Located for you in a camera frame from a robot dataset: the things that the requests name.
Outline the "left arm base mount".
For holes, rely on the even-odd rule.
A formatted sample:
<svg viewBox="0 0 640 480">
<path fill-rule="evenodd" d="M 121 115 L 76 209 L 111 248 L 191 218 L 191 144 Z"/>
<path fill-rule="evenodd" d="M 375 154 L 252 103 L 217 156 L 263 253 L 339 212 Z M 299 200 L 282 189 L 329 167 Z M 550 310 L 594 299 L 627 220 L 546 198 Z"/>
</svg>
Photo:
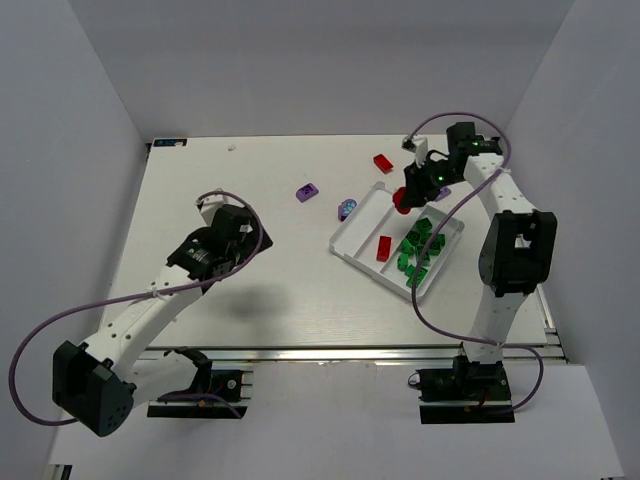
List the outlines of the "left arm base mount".
<svg viewBox="0 0 640 480">
<path fill-rule="evenodd" d="M 163 419 L 242 419 L 252 396 L 253 371 L 244 368 L 215 366 L 203 352 L 180 347 L 163 356 L 177 354 L 195 368 L 188 388 L 172 391 L 152 401 L 148 418 Z"/>
</svg>

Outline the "purple lego right of tray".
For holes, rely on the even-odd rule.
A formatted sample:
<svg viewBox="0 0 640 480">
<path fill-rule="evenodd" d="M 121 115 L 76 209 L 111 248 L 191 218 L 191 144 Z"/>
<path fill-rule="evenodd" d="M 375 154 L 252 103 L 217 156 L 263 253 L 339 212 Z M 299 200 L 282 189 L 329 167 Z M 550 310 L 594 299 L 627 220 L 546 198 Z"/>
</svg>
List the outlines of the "purple lego right of tray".
<svg viewBox="0 0 640 480">
<path fill-rule="evenodd" d="M 448 187 L 443 187 L 440 189 L 438 195 L 435 198 L 435 202 L 439 202 L 444 198 L 448 197 L 451 194 L 451 190 Z"/>
</svg>

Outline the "green lego from stack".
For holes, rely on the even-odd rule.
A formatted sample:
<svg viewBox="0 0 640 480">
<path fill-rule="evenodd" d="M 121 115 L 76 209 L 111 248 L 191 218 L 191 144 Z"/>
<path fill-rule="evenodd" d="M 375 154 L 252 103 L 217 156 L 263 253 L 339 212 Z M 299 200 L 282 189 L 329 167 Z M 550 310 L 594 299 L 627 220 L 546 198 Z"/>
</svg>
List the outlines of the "green lego from stack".
<svg viewBox="0 0 640 480">
<path fill-rule="evenodd" d="M 437 234 L 429 246 L 431 256 L 438 256 L 446 246 L 446 236 L 442 233 Z"/>
</svg>

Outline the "green 2x2 lego brick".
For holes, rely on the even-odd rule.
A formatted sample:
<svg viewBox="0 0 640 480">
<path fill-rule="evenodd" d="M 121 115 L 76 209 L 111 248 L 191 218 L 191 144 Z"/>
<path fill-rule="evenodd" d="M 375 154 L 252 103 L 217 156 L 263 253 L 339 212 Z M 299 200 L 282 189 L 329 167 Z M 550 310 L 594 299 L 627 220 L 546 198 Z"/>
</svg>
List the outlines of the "green 2x2 lego brick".
<svg viewBox="0 0 640 480">
<path fill-rule="evenodd" d="M 417 260 L 419 260 L 421 257 L 423 257 L 423 263 L 425 265 L 429 265 L 431 262 L 431 256 L 430 256 L 430 252 L 429 250 L 426 250 L 426 252 L 423 252 L 425 246 L 424 245 L 418 245 L 415 248 L 415 257 Z"/>
</svg>

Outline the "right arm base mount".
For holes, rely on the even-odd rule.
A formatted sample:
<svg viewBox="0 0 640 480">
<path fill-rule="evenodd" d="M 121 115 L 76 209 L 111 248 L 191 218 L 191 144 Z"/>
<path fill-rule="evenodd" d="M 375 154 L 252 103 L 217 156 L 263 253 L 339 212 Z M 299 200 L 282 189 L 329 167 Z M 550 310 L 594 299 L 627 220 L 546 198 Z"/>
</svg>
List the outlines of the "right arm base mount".
<svg viewBox="0 0 640 480">
<path fill-rule="evenodd" d="M 449 368 L 423 368 L 407 379 L 419 393 L 423 425 L 509 424 L 515 421 L 502 362 L 471 362 L 461 354 Z"/>
</svg>

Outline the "white three-compartment tray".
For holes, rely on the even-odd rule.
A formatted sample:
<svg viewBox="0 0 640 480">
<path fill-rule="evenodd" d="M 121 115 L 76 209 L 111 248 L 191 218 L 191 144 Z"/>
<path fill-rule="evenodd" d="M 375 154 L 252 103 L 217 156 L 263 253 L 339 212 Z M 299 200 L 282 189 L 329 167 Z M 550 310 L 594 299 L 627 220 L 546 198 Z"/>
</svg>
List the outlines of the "white three-compartment tray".
<svg viewBox="0 0 640 480">
<path fill-rule="evenodd" d="M 406 239 L 407 233 L 415 229 L 416 221 L 427 217 L 433 226 L 437 226 L 445 218 L 445 213 L 428 204 L 401 215 L 392 203 L 392 195 L 393 192 L 383 182 L 375 183 L 357 201 L 357 207 L 332 235 L 329 251 L 383 287 L 409 300 L 411 288 L 406 286 L 409 277 L 397 269 L 398 255 L 403 253 L 400 244 Z M 376 260 L 381 235 L 393 239 L 391 256 L 387 262 Z M 415 264 L 413 253 L 409 255 L 409 265 Z"/>
</svg>

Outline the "aluminium table edge rail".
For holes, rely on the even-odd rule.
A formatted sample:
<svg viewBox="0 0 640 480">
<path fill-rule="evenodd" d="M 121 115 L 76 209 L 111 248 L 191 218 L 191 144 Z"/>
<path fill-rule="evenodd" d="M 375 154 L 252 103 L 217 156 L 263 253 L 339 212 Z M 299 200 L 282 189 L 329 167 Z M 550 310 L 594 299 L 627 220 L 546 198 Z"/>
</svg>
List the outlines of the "aluminium table edge rail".
<svg viewBox="0 0 640 480">
<path fill-rule="evenodd" d="M 295 348 L 295 349 L 202 349 L 214 361 L 422 361 L 447 360 L 458 347 L 424 348 Z"/>
</svg>

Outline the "small green lego brick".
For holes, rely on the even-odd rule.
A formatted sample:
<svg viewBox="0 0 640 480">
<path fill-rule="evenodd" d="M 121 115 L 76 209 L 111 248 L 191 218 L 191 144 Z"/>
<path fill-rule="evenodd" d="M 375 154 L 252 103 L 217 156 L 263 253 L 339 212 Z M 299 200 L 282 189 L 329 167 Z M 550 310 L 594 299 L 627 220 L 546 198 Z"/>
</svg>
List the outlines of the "small green lego brick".
<svg viewBox="0 0 640 480">
<path fill-rule="evenodd" d="M 416 279 L 415 277 L 410 277 L 407 279 L 406 286 L 408 288 L 418 287 L 420 285 L 421 280 Z"/>
</svg>

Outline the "blue label left corner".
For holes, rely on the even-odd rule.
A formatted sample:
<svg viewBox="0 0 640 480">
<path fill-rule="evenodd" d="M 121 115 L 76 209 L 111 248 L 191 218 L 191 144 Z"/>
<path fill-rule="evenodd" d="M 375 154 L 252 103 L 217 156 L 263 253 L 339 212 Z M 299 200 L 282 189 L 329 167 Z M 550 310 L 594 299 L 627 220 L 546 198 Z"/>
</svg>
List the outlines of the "blue label left corner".
<svg viewBox="0 0 640 480">
<path fill-rule="evenodd" d="M 186 138 L 160 138 L 155 139 L 152 143 L 153 148 L 174 148 L 184 147 L 187 145 Z"/>
</svg>

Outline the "red and green lego stack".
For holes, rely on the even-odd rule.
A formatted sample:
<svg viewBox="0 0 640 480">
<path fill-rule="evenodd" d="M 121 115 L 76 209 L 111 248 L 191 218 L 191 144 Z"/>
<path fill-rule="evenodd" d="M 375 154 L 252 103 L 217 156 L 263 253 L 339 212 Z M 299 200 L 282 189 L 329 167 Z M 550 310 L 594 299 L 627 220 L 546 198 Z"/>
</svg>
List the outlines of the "red and green lego stack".
<svg viewBox="0 0 640 480">
<path fill-rule="evenodd" d="M 390 236 L 381 235 L 378 239 L 376 251 L 376 260 L 378 262 L 387 262 L 391 256 L 393 239 Z"/>
</svg>

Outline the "red lego brick top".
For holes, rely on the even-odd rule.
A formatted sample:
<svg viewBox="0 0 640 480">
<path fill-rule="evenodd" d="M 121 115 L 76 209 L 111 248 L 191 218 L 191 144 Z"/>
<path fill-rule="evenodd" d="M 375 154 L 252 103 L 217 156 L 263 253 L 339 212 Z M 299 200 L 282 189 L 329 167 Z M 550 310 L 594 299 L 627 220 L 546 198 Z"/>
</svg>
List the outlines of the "red lego brick top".
<svg viewBox="0 0 640 480">
<path fill-rule="evenodd" d="M 375 155 L 373 163 L 383 174 L 388 174 L 394 169 L 394 165 L 384 154 Z"/>
</svg>

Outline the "purple arch lego brick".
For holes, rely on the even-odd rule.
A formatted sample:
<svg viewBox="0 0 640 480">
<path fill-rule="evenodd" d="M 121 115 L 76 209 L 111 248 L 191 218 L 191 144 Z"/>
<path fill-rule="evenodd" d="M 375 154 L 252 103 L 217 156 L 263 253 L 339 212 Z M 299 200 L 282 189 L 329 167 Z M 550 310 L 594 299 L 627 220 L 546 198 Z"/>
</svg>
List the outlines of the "purple arch lego brick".
<svg viewBox="0 0 640 480">
<path fill-rule="evenodd" d="M 295 197 L 301 203 L 305 203 L 319 193 L 319 189 L 313 183 L 301 186 L 295 193 Z"/>
</svg>

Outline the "purple paw print lego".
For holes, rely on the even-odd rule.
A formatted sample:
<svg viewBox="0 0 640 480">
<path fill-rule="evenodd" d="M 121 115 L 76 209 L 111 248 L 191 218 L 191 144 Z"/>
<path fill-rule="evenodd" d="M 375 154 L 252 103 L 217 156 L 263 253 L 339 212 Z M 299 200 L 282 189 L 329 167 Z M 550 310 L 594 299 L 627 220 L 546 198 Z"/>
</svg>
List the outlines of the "purple paw print lego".
<svg viewBox="0 0 640 480">
<path fill-rule="evenodd" d="M 346 199 L 341 202 L 337 209 L 337 216 L 340 222 L 343 222 L 357 207 L 357 201 L 354 199 Z"/>
</svg>

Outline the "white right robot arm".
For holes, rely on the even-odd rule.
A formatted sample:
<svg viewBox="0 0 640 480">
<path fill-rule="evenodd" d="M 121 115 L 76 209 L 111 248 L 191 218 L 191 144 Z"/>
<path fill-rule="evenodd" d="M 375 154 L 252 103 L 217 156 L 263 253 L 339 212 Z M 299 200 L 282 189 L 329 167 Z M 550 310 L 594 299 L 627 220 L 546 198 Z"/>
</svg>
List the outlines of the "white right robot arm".
<svg viewBox="0 0 640 480">
<path fill-rule="evenodd" d="M 481 201 L 490 220 L 478 259 L 484 287 L 462 351 L 470 363 L 494 365 L 502 360 L 519 308 L 549 277 L 558 220 L 534 206 L 515 183 L 506 139 L 480 135 L 472 122 L 450 126 L 446 139 L 444 154 L 426 141 L 415 143 L 412 135 L 403 140 L 414 160 L 404 170 L 405 186 L 394 204 L 400 212 L 422 207 L 443 187 L 459 183 L 469 184 Z"/>
</svg>

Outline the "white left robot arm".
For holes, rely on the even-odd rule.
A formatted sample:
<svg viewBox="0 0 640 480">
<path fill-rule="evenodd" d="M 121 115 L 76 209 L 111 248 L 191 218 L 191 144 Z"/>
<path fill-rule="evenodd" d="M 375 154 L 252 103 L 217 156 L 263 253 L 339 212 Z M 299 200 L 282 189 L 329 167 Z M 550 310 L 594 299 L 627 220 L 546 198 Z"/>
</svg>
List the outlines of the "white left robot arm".
<svg viewBox="0 0 640 480">
<path fill-rule="evenodd" d="M 215 203 L 208 223 L 190 233 L 149 286 L 149 297 L 80 344 L 53 355 L 54 402 L 99 437 L 115 432 L 138 405 L 169 396 L 178 401 L 212 394 L 212 363 L 193 347 L 174 347 L 149 363 L 140 355 L 220 279 L 272 242 L 247 207 Z"/>
</svg>

